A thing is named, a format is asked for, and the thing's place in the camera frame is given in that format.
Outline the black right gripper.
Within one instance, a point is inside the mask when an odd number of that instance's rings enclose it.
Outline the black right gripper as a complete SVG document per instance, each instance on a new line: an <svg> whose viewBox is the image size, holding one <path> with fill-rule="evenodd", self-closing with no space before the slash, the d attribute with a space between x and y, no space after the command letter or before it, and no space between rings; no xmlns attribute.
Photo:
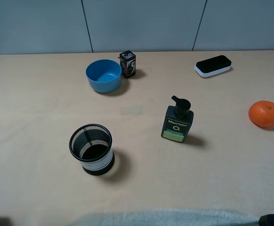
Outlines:
<svg viewBox="0 0 274 226"><path fill-rule="evenodd" d="M258 224L259 226L274 226L274 214L261 216Z"/></svg>

